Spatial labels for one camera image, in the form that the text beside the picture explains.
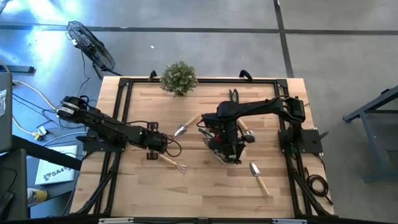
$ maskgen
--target concrete floor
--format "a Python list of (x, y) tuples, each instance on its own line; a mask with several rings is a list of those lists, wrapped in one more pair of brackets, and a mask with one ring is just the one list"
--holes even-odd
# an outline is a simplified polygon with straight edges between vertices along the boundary
[[(398, 2), (393, 0), (280, 0), (280, 8), (286, 29), (398, 29)], [(104, 27), (278, 28), (272, 0), (11, 0), (0, 15), (0, 26), (65, 25), (70, 20)], [(55, 105), (65, 95), (76, 95), (85, 80), (80, 52), (64, 33), (0, 29), (0, 59), (37, 69), (34, 75), (14, 74), (14, 79), (40, 89)], [(114, 57), (115, 71), (124, 75), (149, 75), (151, 70), (161, 74), (167, 64), (184, 59), (201, 76), (236, 76), (241, 69), (254, 77), (287, 76), (279, 34), (94, 35)], [(398, 220), (398, 180), (363, 182), (362, 175), (375, 172), (366, 135), (359, 120), (345, 124), (341, 119), (384, 89), (398, 84), (397, 42), (396, 35), (287, 35), (294, 77), (305, 80), (316, 126), (320, 131), (330, 132), (323, 140), (324, 160), (335, 212), (341, 217)], [(101, 82), (87, 58), (86, 75), (91, 80), (83, 93), (96, 99)], [(14, 92), (46, 106), (24, 86), (18, 86)], [(45, 121), (16, 102), (13, 112), (26, 129), (34, 129)], [(31, 139), (16, 127), (13, 131)], [(54, 129), (53, 135), (74, 131)], [(54, 204), (62, 207), (65, 200), (47, 209)], [(37, 216), (51, 215), (40, 213), (43, 208), (37, 210)]]

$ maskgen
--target potted plant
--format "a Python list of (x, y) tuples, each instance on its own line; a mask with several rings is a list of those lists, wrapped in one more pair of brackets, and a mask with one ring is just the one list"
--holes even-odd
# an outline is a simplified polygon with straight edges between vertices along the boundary
[(189, 90), (193, 91), (198, 84), (195, 68), (182, 60), (167, 66), (160, 82), (163, 90), (174, 92), (177, 96), (186, 95)]

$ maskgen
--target butcher block tabletop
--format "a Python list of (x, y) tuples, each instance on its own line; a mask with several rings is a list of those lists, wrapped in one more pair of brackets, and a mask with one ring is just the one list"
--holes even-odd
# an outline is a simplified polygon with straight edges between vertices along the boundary
[[(112, 115), (120, 77), (104, 77), (97, 108)], [(288, 78), (290, 96), (298, 96), (308, 103), (304, 80)], [(261, 101), (275, 97), (270, 84), (199, 83), (186, 96), (174, 96), (160, 89), (160, 83), (135, 83), (132, 88), (127, 121), (159, 122), (159, 131), (174, 135), (180, 124), (185, 124), (198, 113), (214, 113), (218, 104), (229, 100), (229, 89), (237, 89), (239, 102)], [(124, 108), (126, 88), (123, 90), (119, 118)], [(310, 105), (305, 107), (304, 129), (314, 127)], [(275, 218), (294, 217), (292, 197), (284, 155), (280, 152), (277, 132), (279, 119), (274, 114), (241, 118), (254, 131), (256, 142), (246, 144), (242, 164), (224, 165), (203, 142), (204, 135), (194, 125), (179, 137), (182, 153), (172, 158), (188, 166), (182, 174), (163, 159), (146, 159), (147, 150), (128, 144), (122, 153), (111, 215), (113, 217), (209, 217), (209, 218)], [(171, 154), (178, 146), (168, 146)], [(71, 212), (77, 211), (89, 199), (100, 179), (103, 152), (94, 152), (82, 164), (73, 197)], [(319, 158), (303, 154), (303, 164), (310, 174), (326, 178)], [(252, 176), (249, 162), (261, 172), (270, 197), (265, 197), (258, 181)], [(109, 184), (104, 190), (101, 211), (106, 205)], [(300, 208), (304, 210), (302, 193), (298, 190)], [(317, 197), (326, 211), (333, 207), (325, 198)]]

